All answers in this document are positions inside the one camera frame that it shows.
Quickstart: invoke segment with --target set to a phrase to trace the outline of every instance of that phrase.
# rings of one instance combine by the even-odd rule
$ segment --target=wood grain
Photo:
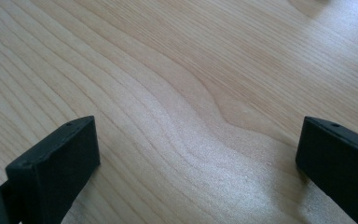
[[[63,223],[352,223],[295,155],[306,115],[358,132],[358,1],[0,0],[0,183],[87,115]]]

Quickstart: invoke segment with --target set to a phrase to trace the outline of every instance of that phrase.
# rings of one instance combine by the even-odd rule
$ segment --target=black object
[[[72,120],[7,166],[0,224],[58,224],[100,164],[94,117]]]
[[[305,117],[297,166],[358,223],[358,134]]]

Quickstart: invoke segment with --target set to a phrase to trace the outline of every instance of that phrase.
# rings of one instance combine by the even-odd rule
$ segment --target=wooden table
[[[0,0],[0,184],[87,115],[63,223],[352,223],[295,155],[306,115],[358,132],[358,1]]]

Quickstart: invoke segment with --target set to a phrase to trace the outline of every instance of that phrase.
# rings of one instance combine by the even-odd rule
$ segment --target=black clamp
[[[7,166],[0,224],[61,223],[99,164],[94,117],[63,124]]]
[[[358,223],[358,133],[305,117],[297,166]]]

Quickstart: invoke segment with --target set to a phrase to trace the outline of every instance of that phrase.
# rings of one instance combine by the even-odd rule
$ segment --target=light wood surface
[[[0,183],[87,115],[63,223],[352,223],[295,155],[306,115],[358,132],[358,1],[0,0]]]

